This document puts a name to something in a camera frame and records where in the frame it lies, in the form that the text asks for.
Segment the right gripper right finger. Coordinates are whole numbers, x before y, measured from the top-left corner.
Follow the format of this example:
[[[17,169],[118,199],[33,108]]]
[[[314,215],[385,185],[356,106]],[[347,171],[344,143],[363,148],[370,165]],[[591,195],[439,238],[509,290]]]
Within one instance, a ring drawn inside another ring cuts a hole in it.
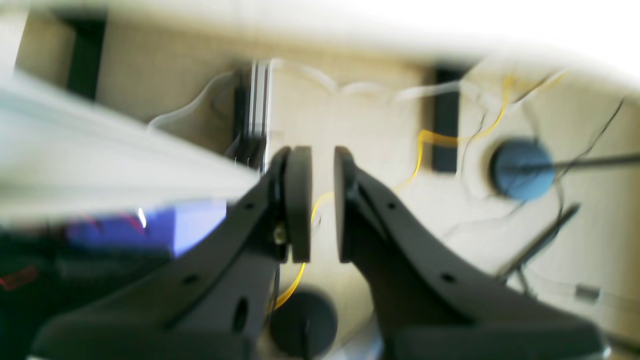
[[[444,246],[384,184],[334,149],[338,257],[365,278],[384,360],[602,360],[587,319],[533,300]]]

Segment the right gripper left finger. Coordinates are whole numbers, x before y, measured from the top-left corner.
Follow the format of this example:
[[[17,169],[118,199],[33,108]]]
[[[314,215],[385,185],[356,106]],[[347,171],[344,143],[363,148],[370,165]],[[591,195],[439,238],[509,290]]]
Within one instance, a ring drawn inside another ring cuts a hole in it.
[[[255,360],[272,281],[288,255],[311,258],[309,146],[279,150],[268,172],[204,240],[150,275],[38,333],[42,360]]]

